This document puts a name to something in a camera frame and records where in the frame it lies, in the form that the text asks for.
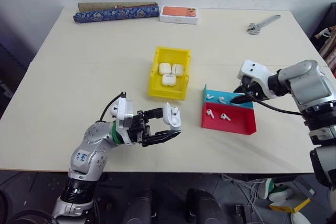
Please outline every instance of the blue patterned roll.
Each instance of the blue patterned roll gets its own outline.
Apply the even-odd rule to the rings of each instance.
[[[138,6],[117,8],[111,10],[93,10],[91,12],[76,13],[74,15],[74,21],[78,23],[118,20],[127,18],[148,18],[158,17],[159,6]]]

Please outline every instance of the yellow bin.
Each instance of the yellow bin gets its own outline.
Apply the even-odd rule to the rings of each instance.
[[[150,76],[149,95],[152,97],[184,100],[189,81],[190,60],[191,51],[189,49],[157,47]],[[159,74],[159,64],[164,62],[170,63],[171,66],[174,64],[184,66],[183,75],[176,78],[175,86],[164,86],[161,83],[162,76]]]

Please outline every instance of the wooden table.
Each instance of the wooden table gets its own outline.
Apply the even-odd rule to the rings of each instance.
[[[161,23],[158,18],[76,24],[65,8],[51,29],[0,121],[0,168],[66,171],[85,130],[121,91],[136,110],[166,100],[148,96],[156,46],[192,50],[182,133],[146,148],[112,150],[105,171],[308,173],[313,145],[297,115],[255,104],[257,132],[251,136],[201,128],[202,91],[233,91],[241,64],[251,59],[271,71],[305,59],[316,60],[335,84],[291,12],[201,9],[197,25]],[[259,35],[251,22],[281,14]],[[297,111],[290,95],[267,101]],[[151,120],[152,132],[167,128]]]

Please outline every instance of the orange phone image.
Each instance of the orange phone image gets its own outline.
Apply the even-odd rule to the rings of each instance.
[[[163,8],[162,14],[169,16],[195,17],[196,9],[188,7],[165,6]]]

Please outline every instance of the yellow object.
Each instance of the yellow object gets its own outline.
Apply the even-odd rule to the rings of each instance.
[[[184,100],[189,81],[190,60],[191,50],[189,49],[157,47],[150,76],[149,95],[152,97]],[[183,75],[176,77],[176,85],[162,85],[162,76],[159,74],[159,64],[163,62],[168,62],[170,65],[183,65]]]
[[[294,195],[293,197],[284,201],[273,202],[269,205],[269,208],[275,211],[282,212],[298,212],[309,202],[310,198],[307,198],[304,195],[300,194]]]

